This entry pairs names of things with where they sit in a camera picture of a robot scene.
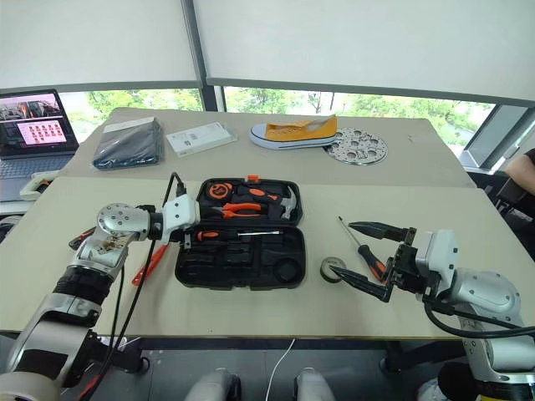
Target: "red screwdriver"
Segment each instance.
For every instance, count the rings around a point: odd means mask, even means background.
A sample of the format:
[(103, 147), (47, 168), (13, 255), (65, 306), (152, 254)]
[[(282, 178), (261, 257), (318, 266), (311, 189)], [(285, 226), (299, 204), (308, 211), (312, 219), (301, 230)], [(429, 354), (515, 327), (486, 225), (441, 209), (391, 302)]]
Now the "red screwdriver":
[(237, 232), (237, 231), (199, 231), (196, 239), (198, 241), (206, 240), (236, 240), (240, 236), (268, 236), (282, 234), (281, 231), (256, 231), (256, 232)]
[(383, 282), (386, 279), (386, 267), (383, 262), (377, 259), (377, 257), (369, 249), (369, 246), (362, 245), (359, 240), (357, 240), (357, 237), (354, 236), (354, 234), (345, 225), (342, 217), (338, 216), (338, 220), (340, 220), (340, 223), (342, 223), (342, 226), (344, 226), (344, 229), (348, 232), (351, 239), (357, 244), (357, 252), (364, 258), (372, 274), (377, 280)]

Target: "orange pliers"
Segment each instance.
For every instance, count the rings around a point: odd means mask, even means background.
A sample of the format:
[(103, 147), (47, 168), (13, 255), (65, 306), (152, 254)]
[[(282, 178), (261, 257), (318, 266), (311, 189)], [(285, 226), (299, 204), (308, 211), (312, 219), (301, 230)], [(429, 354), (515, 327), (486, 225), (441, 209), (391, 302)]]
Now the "orange pliers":
[(236, 213), (237, 211), (264, 211), (264, 207), (259, 203), (226, 203), (222, 207), (203, 206), (201, 215), (209, 216), (217, 214), (223, 219), (232, 219), (233, 217), (259, 217), (257, 213)]
[[(149, 278), (149, 275), (152, 273), (154, 269), (156, 269), (156, 266), (158, 266), (158, 263), (160, 263), (161, 258), (164, 256), (164, 253), (166, 253), (168, 245), (162, 245), (160, 248), (158, 248), (158, 251), (154, 252), (152, 254), (152, 258), (150, 259), (150, 265), (147, 269), (147, 278)], [(141, 267), (141, 269), (137, 272), (135, 277), (132, 279), (132, 284), (138, 287), (141, 282), (141, 278), (143, 277), (143, 269), (145, 268), (145, 265)]]

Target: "laptop screen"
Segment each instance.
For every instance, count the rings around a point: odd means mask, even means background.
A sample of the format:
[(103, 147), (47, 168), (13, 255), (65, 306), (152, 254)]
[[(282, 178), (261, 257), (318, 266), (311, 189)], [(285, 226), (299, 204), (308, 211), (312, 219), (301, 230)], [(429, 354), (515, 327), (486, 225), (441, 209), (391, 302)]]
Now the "laptop screen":
[(78, 141), (55, 90), (0, 94), (0, 157), (77, 149)]

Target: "laptop keyboard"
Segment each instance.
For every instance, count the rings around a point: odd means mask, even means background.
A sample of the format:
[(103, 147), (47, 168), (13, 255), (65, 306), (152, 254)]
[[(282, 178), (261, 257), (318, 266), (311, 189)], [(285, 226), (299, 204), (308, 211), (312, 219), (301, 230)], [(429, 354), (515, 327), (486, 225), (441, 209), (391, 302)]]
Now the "laptop keyboard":
[(72, 156), (25, 160), (0, 160), (0, 179), (29, 178), (40, 171), (61, 170)]

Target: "plastic bag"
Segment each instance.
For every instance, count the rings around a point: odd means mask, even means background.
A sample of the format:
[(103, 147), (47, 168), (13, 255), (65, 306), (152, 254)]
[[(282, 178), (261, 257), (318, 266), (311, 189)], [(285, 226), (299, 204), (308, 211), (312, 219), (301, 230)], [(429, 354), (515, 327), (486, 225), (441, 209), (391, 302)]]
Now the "plastic bag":
[(124, 169), (154, 165), (161, 157), (161, 128), (150, 117), (106, 125), (93, 165), (100, 170)]

